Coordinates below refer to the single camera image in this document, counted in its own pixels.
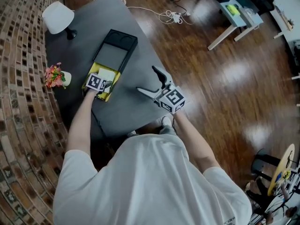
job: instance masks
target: wooden floor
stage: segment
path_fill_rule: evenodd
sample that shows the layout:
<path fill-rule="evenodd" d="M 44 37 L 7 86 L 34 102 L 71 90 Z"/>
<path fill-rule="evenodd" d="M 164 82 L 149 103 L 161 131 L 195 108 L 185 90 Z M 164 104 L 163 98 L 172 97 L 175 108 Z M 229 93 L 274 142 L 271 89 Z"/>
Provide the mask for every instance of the wooden floor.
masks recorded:
<path fill-rule="evenodd" d="M 92 0 L 66 0 L 78 9 Z M 183 12 L 169 0 L 126 0 L 127 6 Z M 221 166 L 243 187 L 250 179 L 254 155 L 266 148 L 280 157 L 286 147 L 299 147 L 296 86 L 284 39 L 269 14 L 239 42 L 233 32 L 214 50 L 210 45 L 229 25 L 213 0 L 181 0 L 194 25 L 162 24 L 141 9 L 131 13 L 151 41 L 165 68 L 185 92 L 184 110 L 211 145 Z"/>

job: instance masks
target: flower pot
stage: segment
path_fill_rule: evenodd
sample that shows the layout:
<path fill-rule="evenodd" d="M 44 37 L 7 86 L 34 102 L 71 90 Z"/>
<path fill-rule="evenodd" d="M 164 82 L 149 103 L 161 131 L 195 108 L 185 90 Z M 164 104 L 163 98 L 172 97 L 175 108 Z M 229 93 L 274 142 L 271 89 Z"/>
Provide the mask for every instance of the flower pot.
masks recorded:
<path fill-rule="evenodd" d="M 72 75 L 70 73 L 68 73 L 68 72 L 65 72 L 65 71 L 62 71 L 62 72 L 65 75 L 65 81 L 62 83 L 62 85 L 64 87 L 67 87 L 70 84 L 70 82 L 71 82 Z"/>

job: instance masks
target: table lamp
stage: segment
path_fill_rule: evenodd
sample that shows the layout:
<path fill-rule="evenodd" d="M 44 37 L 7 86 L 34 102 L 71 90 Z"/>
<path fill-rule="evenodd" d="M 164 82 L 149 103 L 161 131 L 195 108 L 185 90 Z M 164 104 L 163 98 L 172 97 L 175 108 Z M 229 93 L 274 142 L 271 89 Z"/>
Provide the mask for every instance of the table lamp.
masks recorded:
<path fill-rule="evenodd" d="M 60 2 L 49 5 L 42 14 L 42 18 L 52 34 L 57 34 L 63 30 L 67 32 L 67 39 L 75 38 L 77 31 L 68 28 L 74 18 L 74 12 Z"/>

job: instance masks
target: shirt sleeve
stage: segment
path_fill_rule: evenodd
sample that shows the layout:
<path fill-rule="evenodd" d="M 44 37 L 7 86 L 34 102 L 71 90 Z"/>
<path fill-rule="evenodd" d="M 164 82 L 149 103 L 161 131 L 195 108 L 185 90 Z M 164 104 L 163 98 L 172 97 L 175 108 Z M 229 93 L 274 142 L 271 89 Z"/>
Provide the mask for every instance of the shirt sleeve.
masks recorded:
<path fill-rule="evenodd" d="M 220 167 L 210 167 L 203 173 L 206 180 L 218 190 L 235 211 L 237 224 L 248 224 L 252 215 L 251 203 L 247 195 L 237 186 Z"/>
<path fill-rule="evenodd" d="M 67 151 L 54 195 L 53 213 L 88 185 L 96 174 L 97 170 L 87 153 L 81 150 Z"/>

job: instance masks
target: flower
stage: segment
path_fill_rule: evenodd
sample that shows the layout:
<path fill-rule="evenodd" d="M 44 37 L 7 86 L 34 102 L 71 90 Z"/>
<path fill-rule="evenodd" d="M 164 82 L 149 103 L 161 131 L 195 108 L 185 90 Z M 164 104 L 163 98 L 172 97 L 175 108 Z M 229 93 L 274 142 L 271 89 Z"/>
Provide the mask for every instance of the flower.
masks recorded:
<path fill-rule="evenodd" d="M 46 68 L 44 76 L 45 85 L 48 88 L 63 86 L 62 84 L 66 79 L 65 74 L 61 71 L 61 68 L 59 67 L 60 65 L 61 62 L 58 62 L 56 65 L 52 65 L 51 67 Z"/>

